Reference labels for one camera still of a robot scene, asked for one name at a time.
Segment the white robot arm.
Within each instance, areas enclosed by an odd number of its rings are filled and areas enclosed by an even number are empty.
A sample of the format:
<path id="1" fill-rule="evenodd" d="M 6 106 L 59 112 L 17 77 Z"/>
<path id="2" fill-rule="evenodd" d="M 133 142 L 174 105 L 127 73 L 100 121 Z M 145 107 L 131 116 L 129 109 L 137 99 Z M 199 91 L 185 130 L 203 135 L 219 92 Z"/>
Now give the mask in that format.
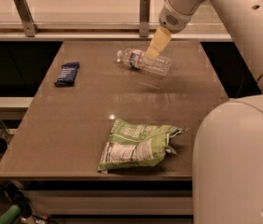
<path id="1" fill-rule="evenodd" d="M 204 0 L 166 0 L 151 45 L 184 30 Z M 212 110 L 197 131 L 192 158 L 194 224 L 263 224 L 263 0 L 209 0 L 253 78 L 259 95 Z"/>

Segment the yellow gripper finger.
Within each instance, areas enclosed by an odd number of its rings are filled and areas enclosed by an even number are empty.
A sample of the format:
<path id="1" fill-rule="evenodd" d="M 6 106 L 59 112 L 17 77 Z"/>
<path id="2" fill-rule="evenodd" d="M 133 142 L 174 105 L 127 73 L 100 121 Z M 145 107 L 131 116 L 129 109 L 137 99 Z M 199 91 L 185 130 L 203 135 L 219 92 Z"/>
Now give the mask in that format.
<path id="1" fill-rule="evenodd" d="M 171 32 L 164 27 L 160 27 L 154 33 L 150 45 L 146 51 L 146 58 L 148 60 L 156 60 L 161 52 L 167 47 L 171 40 Z"/>

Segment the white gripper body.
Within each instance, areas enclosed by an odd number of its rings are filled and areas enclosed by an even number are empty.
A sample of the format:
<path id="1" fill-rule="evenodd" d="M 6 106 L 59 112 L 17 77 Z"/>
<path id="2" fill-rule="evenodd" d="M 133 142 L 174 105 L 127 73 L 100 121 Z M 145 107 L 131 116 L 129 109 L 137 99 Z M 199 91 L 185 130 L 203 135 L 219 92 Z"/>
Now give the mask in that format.
<path id="1" fill-rule="evenodd" d="M 172 34 L 183 31 L 192 18 L 194 4 L 185 0 L 166 0 L 159 14 L 159 25 Z"/>

